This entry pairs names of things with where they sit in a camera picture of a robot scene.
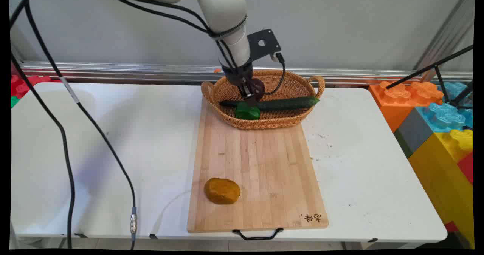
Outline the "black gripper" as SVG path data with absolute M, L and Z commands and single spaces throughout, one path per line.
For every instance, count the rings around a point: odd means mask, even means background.
M 239 92 L 243 99 L 248 99 L 249 106 L 256 106 L 260 101 L 260 97 L 252 95 L 252 88 L 247 80 L 253 78 L 253 64 L 252 62 L 246 63 L 237 68 L 230 68 L 221 64 L 223 74 L 225 78 L 233 86 L 238 86 Z

